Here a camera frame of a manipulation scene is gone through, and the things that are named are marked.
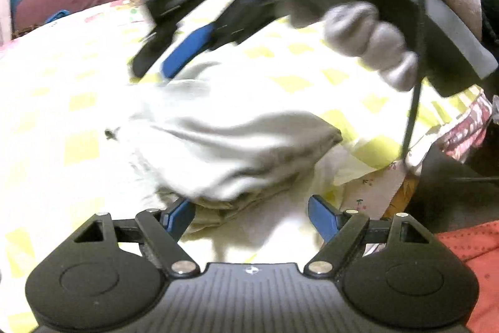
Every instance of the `black cable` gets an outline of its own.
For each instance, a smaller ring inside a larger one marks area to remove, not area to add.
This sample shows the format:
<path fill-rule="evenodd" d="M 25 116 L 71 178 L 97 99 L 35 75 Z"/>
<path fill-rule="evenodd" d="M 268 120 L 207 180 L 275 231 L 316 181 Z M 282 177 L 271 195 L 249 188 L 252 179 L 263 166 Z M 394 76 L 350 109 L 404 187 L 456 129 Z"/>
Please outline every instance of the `black cable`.
<path fill-rule="evenodd" d="M 425 42 L 425 18 L 426 18 L 426 2 L 418 0 L 418 19 L 416 23 L 416 46 L 415 52 L 418 55 L 418 64 L 416 69 L 417 82 L 412 93 L 411 109 L 409 118 L 407 119 L 406 133 L 402 144 L 402 162 L 406 171 L 411 171 L 407 165 L 407 156 L 411 147 L 411 137 L 414 131 L 414 125 L 418 117 L 419 99 L 421 96 L 422 82 L 426 64 L 426 42 Z"/>

